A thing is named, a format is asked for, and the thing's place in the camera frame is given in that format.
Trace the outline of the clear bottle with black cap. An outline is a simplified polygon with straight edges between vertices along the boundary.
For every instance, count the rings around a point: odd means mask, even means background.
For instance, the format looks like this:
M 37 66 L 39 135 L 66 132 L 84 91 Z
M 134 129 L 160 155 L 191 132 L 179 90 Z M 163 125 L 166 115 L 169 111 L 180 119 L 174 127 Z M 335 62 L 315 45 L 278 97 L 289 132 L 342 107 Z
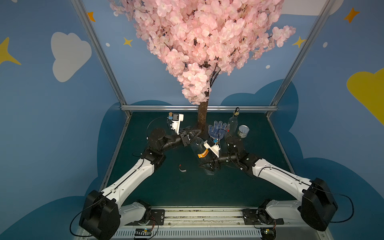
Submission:
M 194 153 L 194 156 L 198 160 L 198 167 L 199 167 L 199 164 L 200 164 L 201 160 L 199 160 L 198 154 L 201 154 L 201 153 L 203 153 L 206 150 L 206 148 L 204 147 L 204 140 L 202 138 L 200 138 L 200 137 L 196 137 L 194 139 L 194 141 L 190 144 L 190 147 L 191 147 L 191 149 L 192 149 L 192 151 Z M 215 174 L 215 172 L 210 172 L 210 171 L 207 171 L 205 169 L 202 169 L 202 170 L 208 176 L 213 176 Z

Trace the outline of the orange yellow bottle label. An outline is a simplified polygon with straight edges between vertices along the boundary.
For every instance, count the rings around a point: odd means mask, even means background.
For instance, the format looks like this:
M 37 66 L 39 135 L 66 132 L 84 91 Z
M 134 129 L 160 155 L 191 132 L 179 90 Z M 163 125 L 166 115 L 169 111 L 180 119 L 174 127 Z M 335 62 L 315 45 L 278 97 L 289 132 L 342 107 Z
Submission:
M 203 153 L 198 154 L 199 159 L 205 158 L 208 153 L 209 153 L 209 150 L 206 149 Z

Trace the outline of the clear bottle with cork stopper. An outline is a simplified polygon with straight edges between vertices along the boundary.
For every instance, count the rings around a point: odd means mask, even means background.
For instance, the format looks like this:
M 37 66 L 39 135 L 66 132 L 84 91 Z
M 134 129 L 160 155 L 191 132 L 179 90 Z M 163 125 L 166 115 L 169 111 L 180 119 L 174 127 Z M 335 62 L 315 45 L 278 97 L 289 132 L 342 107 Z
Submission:
M 173 113 L 172 112 L 169 112 L 169 115 L 167 117 L 167 124 L 170 128 L 172 127 L 172 124 L 173 124 Z

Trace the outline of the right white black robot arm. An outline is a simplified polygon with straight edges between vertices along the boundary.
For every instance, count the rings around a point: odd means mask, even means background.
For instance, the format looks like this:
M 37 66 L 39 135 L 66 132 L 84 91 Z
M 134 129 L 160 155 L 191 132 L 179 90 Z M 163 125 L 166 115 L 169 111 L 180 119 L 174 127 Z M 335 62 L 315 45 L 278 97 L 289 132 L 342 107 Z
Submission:
M 319 178 L 310 180 L 283 170 L 263 158 L 246 151 L 240 138 L 228 137 L 227 152 L 223 153 L 218 140 L 205 140 L 198 154 L 203 162 L 201 168 L 214 172 L 221 165 L 233 163 L 248 176 L 263 179 L 284 190 L 295 198 L 279 202 L 265 200 L 251 214 L 265 225 L 275 224 L 280 219 L 304 221 L 311 228 L 324 232 L 331 223 L 338 205 L 327 183 Z

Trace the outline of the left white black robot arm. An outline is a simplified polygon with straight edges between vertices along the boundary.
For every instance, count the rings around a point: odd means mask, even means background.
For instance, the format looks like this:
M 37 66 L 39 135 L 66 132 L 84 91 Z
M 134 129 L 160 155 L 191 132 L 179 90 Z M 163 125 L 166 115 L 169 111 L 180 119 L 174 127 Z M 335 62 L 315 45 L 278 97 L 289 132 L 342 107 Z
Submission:
M 91 191 L 79 213 L 79 226 L 97 240 L 109 240 L 119 227 L 149 221 L 151 206 L 136 201 L 124 206 L 128 196 L 156 170 L 166 159 L 165 152 L 178 146 L 188 146 L 201 133 L 199 129 L 183 129 L 178 134 L 167 135 L 156 128 L 148 136 L 148 146 L 137 163 L 121 178 L 102 191 Z

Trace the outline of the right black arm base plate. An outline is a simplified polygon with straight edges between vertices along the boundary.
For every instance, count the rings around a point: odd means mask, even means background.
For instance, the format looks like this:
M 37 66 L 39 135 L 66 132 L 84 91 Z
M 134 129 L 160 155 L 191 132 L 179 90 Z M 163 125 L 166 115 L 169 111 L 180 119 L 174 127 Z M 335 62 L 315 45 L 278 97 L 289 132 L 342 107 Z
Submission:
M 283 219 L 273 219 L 265 209 L 242 209 L 245 225 L 283 225 Z

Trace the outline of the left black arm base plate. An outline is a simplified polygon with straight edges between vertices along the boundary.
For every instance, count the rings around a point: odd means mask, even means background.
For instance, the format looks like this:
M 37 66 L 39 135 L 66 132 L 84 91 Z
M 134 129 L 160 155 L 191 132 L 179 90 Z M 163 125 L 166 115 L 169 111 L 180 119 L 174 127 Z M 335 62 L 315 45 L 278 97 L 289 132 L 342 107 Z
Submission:
M 164 209 L 155 209 L 151 210 L 150 212 L 146 212 L 143 216 L 143 218 L 139 221 L 130 223 L 130 226 L 149 226 L 149 225 L 159 225 L 163 226 L 165 222 L 165 213 L 166 211 Z

